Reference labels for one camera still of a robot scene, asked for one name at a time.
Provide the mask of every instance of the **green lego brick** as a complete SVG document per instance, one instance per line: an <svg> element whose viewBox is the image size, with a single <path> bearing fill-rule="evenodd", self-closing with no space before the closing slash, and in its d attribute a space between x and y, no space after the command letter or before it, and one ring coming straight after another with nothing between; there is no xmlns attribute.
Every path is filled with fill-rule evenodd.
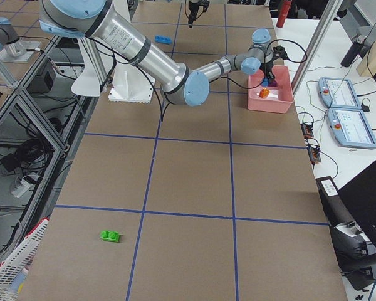
<svg viewBox="0 0 376 301"><path fill-rule="evenodd" d="M113 243L118 243L120 240L120 233L116 231L108 231L108 230L103 230L100 232L100 239L104 241L111 241Z"/></svg>

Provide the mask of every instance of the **white table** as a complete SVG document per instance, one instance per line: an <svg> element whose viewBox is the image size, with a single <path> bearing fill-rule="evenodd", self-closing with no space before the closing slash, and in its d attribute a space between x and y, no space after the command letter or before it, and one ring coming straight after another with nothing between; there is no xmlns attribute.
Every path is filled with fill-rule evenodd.
<svg viewBox="0 0 376 301"><path fill-rule="evenodd" d="M317 27L317 20L303 20L303 19L287 19L282 28L276 28L276 34L278 38L284 38L296 41L302 47L306 49L310 39L313 35L315 28ZM292 43L287 43L284 41L279 41L279 44L286 48L288 56L295 61L300 61L302 59L301 50ZM325 36L321 46L319 47L317 54L315 55L310 70L323 66L333 66L341 67L340 62L348 51L352 42L344 31L339 21L334 21L330 26L328 33ZM360 77L356 71L358 64L361 62L359 58L356 60L351 69L349 68L324 68L317 69L315 71L308 71L306 73L305 79L303 80L298 92L295 95L296 106L303 107L306 112L309 112L314 116L315 120L321 119L323 117L323 112L317 110L310 105L310 97L308 96L306 82L309 80L319 80L320 77L336 77L336 78L349 78L352 83L358 83L365 80L365 77ZM298 68L298 64L285 61L285 65L288 66L290 70L291 78L294 77L295 70ZM321 102L316 82L308 83L310 88L310 95L312 104L325 110L323 103ZM357 94L364 94L376 90L376 83L373 79L369 79L366 82L359 83L355 85L355 91ZM376 93L367 96L371 101L370 112L365 113L368 122L372 128L376 128ZM303 109L297 107L298 112L303 112ZM303 114L299 115L300 120L302 120ZM334 182L341 188L349 180L355 177L359 172L370 165L374 160L376 160L376 149L349 149L346 147L340 147L335 140L331 129L328 126L328 121L325 119L323 126L321 122L314 124L314 135L318 141L321 141L321 151L327 153L329 156L336 160L339 168L339 172ZM333 177L336 173L336 167L334 163L324 156L321 155L322 163L317 164L313 171L315 178L331 176ZM343 278L345 288L347 291L348 300L354 300L357 295L365 295L364 300L367 300L368 293L355 291L348 280ZM373 301L376 301L376 289L373 293Z"/></svg>

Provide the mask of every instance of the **white sticker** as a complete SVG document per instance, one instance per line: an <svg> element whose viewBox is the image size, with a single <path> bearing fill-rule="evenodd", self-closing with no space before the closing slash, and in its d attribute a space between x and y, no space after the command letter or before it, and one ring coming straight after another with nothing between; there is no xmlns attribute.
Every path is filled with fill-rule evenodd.
<svg viewBox="0 0 376 301"><path fill-rule="evenodd" d="M323 188L325 188L325 191L328 196L337 196L338 192L336 188L334 187L331 180L323 180L321 181L321 184L323 185Z"/></svg>
<svg viewBox="0 0 376 301"><path fill-rule="evenodd" d="M128 34L121 26L115 25L108 36L103 39L118 53L123 54L132 44L135 38Z"/></svg>

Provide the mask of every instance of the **white plastic crate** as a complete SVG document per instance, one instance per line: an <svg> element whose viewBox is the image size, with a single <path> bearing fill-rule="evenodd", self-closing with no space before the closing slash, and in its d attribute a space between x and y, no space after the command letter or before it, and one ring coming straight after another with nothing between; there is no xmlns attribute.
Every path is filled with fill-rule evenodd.
<svg viewBox="0 0 376 301"><path fill-rule="evenodd" d="M26 265L31 264L48 221L47 218L42 219L8 258L0 264L0 301L15 301L17 299L17 292L10 290L9 286L20 271Z"/></svg>

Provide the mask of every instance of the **pink bin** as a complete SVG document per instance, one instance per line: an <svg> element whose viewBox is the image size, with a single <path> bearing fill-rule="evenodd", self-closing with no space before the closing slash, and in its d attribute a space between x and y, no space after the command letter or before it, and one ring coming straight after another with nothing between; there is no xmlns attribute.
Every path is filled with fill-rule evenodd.
<svg viewBox="0 0 376 301"><path fill-rule="evenodd" d="M290 105L294 102L288 67L274 66L273 74L278 85L277 87L267 87L270 93L266 98L259 97L259 92L264 88L262 86L248 90L248 110L274 113L286 113L288 111ZM258 70L248 78L248 86L259 85L263 78L263 71Z"/></svg>

